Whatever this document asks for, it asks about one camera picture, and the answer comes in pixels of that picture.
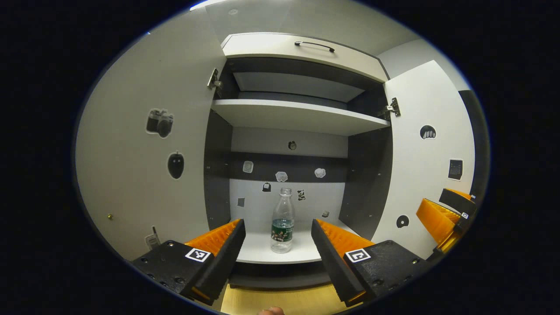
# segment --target green label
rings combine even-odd
[[[272,233],[270,237],[278,242],[287,242],[292,239],[293,227],[291,228],[278,228],[272,225]]]

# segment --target cabinet shelf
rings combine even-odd
[[[278,254],[270,249],[269,221],[244,218],[245,240],[237,257],[237,262],[262,264],[288,264],[320,261],[321,256],[311,237],[311,221],[296,221],[293,228],[293,243],[289,252]],[[356,234],[338,219],[328,221],[346,231]]]
[[[234,127],[286,129],[352,136],[391,124],[383,119],[321,105],[278,100],[215,100],[212,109]]]

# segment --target drawer handle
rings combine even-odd
[[[310,43],[308,41],[297,41],[297,42],[294,43],[295,46],[299,46],[300,44],[311,44],[311,45],[327,47],[330,52],[334,53],[334,48],[329,47],[329,46],[325,46],[325,45],[321,45],[321,44],[317,44],[317,43]]]

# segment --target drawer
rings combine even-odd
[[[305,41],[295,45],[296,41]],[[275,33],[232,34],[222,44],[227,58],[273,57],[299,59],[342,68],[377,82],[388,80],[378,59],[352,48],[304,36]]]

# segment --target plastic water bottle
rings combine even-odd
[[[270,248],[276,253],[287,253],[292,248],[293,224],[296,212],[292,205],[292,190],[280,189],[280,201],[272,213]]]

